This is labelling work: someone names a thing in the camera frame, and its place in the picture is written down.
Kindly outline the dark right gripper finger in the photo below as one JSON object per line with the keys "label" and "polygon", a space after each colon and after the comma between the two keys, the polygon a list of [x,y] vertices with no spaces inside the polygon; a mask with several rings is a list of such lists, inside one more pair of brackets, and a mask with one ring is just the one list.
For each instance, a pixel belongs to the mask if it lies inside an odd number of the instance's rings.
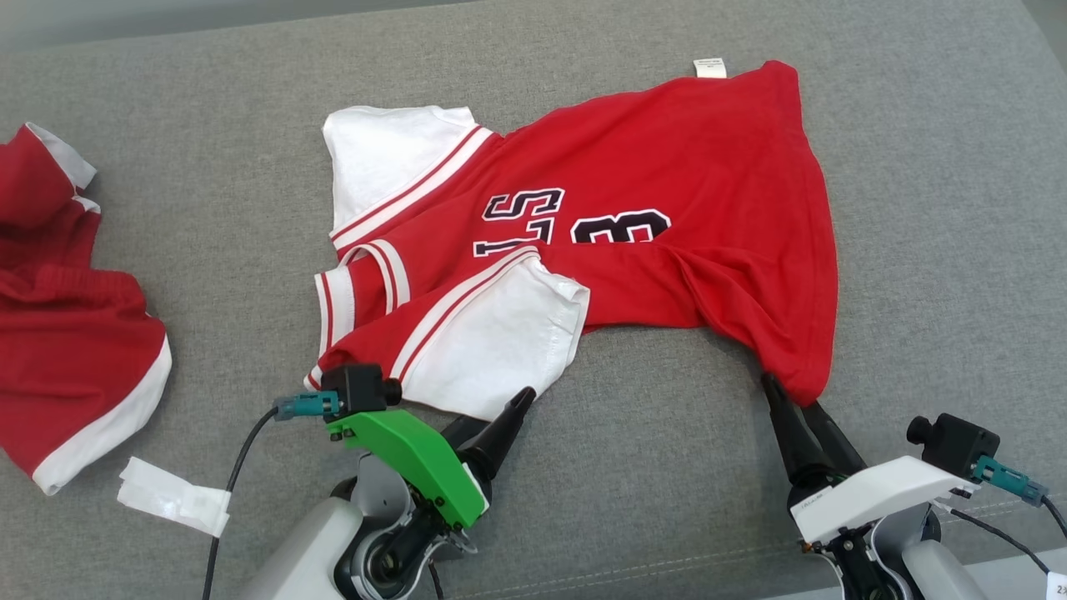
{"label": "dark right gripper finger", "polygon": [[829,464],[844,476],[851,476],[867,468],[850,440],[839,428],[837,421],[819,405],[805,407],[805,425],[811,430]]}
{"label": "dark right gripper finger", "polygon": [[833,483],[834,470],[790,399],[789,391],[771,372],[762,373],[761,384],[769,402],[774,435],[790,485],[819,489]]}

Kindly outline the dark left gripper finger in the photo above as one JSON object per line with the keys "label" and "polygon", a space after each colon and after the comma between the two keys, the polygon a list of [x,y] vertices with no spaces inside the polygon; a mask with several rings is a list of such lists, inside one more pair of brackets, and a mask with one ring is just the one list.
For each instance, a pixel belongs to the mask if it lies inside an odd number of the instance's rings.
{"label": "dark left gripper finger", "polygon": [[534,386],[523,386],[517,395],[504,404],[496,419],[465,443],[465,464],[477,481],[493,481],[496,478],[537,396]]}
{"label": "dark left gripper finger", "polygon": [[490,426],[490,422],[483,419],[461,415],[461,417],[453,419],[440,433],[458,457],[465,453],[468,453],[469,456],[487,457],[488,454],[479,441],[479,437],[488,426]]}

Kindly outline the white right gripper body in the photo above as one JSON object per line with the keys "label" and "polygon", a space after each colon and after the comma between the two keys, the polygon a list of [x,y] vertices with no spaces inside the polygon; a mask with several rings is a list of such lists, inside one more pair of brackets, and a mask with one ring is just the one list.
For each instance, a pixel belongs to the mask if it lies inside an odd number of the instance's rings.
{"label": "white right gripper body", "polygon": [[833,542],[841,528],[861,528],[889,515],[938,498],[953,489],[980,491],[980,483],[964,479],[921,459],[903,456],[869,467],[838,486],[798,502],[789,509],[805,543]]}

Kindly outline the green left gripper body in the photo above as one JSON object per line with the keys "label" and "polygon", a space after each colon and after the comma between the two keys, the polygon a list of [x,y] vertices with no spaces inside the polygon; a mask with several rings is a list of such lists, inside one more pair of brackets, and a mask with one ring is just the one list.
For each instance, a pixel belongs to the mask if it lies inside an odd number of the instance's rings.
{"label": "green left gripper body", "polygon": [[328,412],[333,441],[363,448],[392,468],[443,520],[471,528],[490,508],[494,463],[475,439],[451,447],[437,430],[403,409]]}

